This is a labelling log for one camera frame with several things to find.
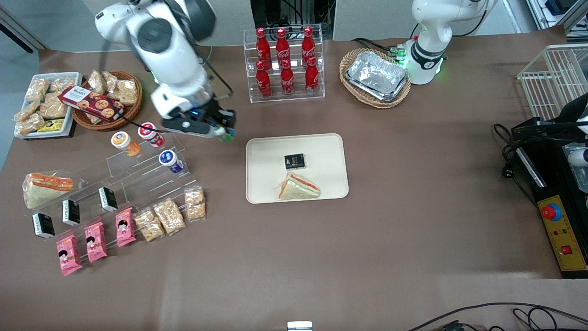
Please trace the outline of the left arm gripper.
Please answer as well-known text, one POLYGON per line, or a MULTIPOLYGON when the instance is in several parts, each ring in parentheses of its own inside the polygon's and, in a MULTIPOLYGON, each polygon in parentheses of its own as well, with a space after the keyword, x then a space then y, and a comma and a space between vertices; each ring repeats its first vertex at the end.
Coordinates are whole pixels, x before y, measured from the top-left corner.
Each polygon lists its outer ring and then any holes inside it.
POLYGON ((572 136, 583 143, 584 147, 573 151, 568 156, 568 162, 572 166, 586 168, 588 165, 588 126, 578 126, 577 123, 587 122, 587 103, 587 93, 567 103, 558 116, 558 122, 544 120, 541 117, 532 117, 531 119, 524 122, 524 126, 517 126, 512 129, 512 141, 560 141, 564 139, 564 136, 562 136, 561 130, 559 128, 562 128, 563 124, 570 124, 572 125, 572 136))

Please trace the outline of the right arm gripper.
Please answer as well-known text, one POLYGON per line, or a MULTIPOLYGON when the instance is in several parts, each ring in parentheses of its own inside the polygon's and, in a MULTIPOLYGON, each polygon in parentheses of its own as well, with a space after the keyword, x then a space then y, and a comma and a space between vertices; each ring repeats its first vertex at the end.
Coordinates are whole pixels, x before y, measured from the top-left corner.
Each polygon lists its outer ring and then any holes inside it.
POLYGON ((215 119, 211 120, 211 126, 207 122, 192 119, 177 118, 162 119, 161 121, 163 128, 170 132, 204 138, 221 137, 226 132, 231 137, 234 137, 236 123, 237 113, 234 110, 225 110, 224 126, 215 119))

